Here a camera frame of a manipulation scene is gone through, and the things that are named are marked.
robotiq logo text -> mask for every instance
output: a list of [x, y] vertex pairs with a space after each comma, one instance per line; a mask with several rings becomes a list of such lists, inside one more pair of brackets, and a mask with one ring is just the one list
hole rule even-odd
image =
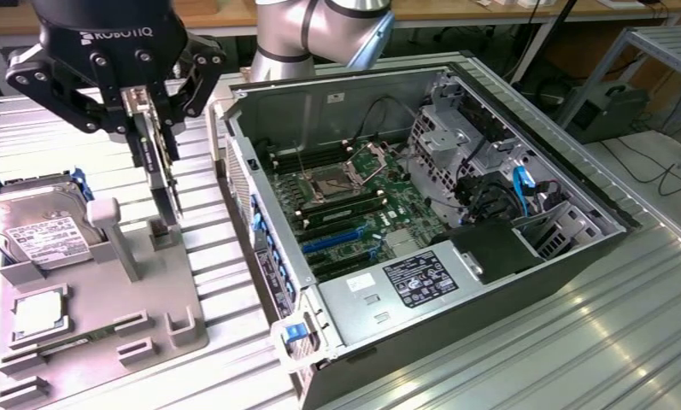
[[79, 32], [81, 45], [89, 45], [93, 40], [111, 40], [115, 38], [152, 37], [152, 28], [143, 27], [125, 32]]

workbench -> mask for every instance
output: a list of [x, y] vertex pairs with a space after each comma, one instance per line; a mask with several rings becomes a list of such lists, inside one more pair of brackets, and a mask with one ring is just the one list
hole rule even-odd
[[[191, 32], [215, 37], [255, 35], [255, 3], [251, 0], [216, 0], [217, 13], [183, 17], [183, 23]], [[669, 12], [661, 13], [663, 24], [671, 26], [681, 17], [681, 0], [662, 0]], [[519, 80], [528, 68], [532, 56], [550, 33], [552, 22], [564, 5], [558, 0], [552, 6], [539, 7], [532, 23], [540, 24], [520, 65], [512, 76]], [[514, 25], [528, 22], [532, 9], [518, 5], [502, 6], [491, 3], [482, 7], [472, 0], [394, 0], [395, 28]], [[643, 9], [614, 10], [596, 0], [578, 0], [566, 21], [610, 21], [653, 18], [653, 11]], [[0, 8], [0, 49], [27, 47], [37, 42], [37, 19], [28, 1], [16, 8]], [[15, 90], [4, 82], [4, 57], [0, 53], [0, 90], [4, 95], [15, 95]]]
[[[642, 225], [625, 244], [540, 302], [414, 362], [324, 409], [681, 408], [681, 225], [629, 187], [474, 58], [396, 57], [379, 68], [458, 62]], [[318, 73], [344, 68], [322, 66]], [[231, 105], [229, 84], [215, 97]], [[47, 408], [295, 409], [247, 265], [213, 179], [203, 120], [176, 136], [181, 232], [208, 345]], [[0, 178], [75, 162], [96, 196], [121, 203], [123, 229], [156, 214], [140, 169], [103, 132], [80, 134], [24, 97], [0, 100]]]

green circuit board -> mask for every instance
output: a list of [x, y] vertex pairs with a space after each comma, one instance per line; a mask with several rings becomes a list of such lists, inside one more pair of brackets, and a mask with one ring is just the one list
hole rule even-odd
[[[419, 249], [426, 247], [431, 238], [444, 231], [443, 223], [424, 204], [424, 198], [419, 191], [410, 180], [403, 180], [403, 170], [398, 166], [395, 158], [383, 152], [383, 159], [387, 165], [362, 185], [351, 183], [347, 178], [348, 168], [343, 166], [342, 162], [304, 169], [304, 173], [269, 175], [269, 182], [300, 246], [362, 228], [363, 233], [356, 240], [304, 254], [312, 272], [320, 281], [403, 256], [399, 254], [412, 251], [414, 247]], [[350, 161], [355, 173], [362, 179], [371, 176], [379, 168], [379, 160], [368, 149], [362, 149]], [[347, 225], [350, 223], [350, 229], [346, 227], [340, 232], [302, 240], [303, 234], [312, 230], [311, 226], [304, 226], [302, 218], [296, 216], [298, 209], [312, 209], [316, 205], [354, 196], [362, 199], [362, 195], [364, 197], [372, 196], [372, 193], [378, 195], [379, 190], [383, 191], [379, 197], [364, 202], [356, 201], [356, 205], [352, 204], [354, 207], [362, 207], [363, 203], [372, 202], [363, 208], [363, 214], [346, 217], [343, 213], [336, 213], [339, 215], [336, 220], [330, 221], [334, 224]], [[391, 248], [387, 240], [391, 238], [387, 237], [388, 234], [392, 234], [391, 237], [408, 236], [411, 240]], [[336, 270], [332, 269], [335, 265], [339, 265], [338, 262], [348, 261], [352, 258], [364, 259], [363, 255], [370, 256], [367, 261], [359, 261]]]

motherboard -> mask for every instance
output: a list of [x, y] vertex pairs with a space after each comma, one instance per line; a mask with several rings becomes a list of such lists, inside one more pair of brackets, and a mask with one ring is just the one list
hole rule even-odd
[[424, 248], [444, 231], [400, 166], [408, 158], [383, 143], [356, 143], [347, 151], [344, 161], [323, 164], [312, 155], [298, 158], [295, 172], [269, 175], [320, 282]]

hard drive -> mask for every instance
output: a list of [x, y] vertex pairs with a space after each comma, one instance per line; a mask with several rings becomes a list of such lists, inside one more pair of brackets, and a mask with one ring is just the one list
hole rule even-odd
[[83, 173], [61, 173], [0, 184], [0, 251], [5, 263], [32, 261], [41, 269], [91, 258], [104, 241], [87, 221], [91, 193]]

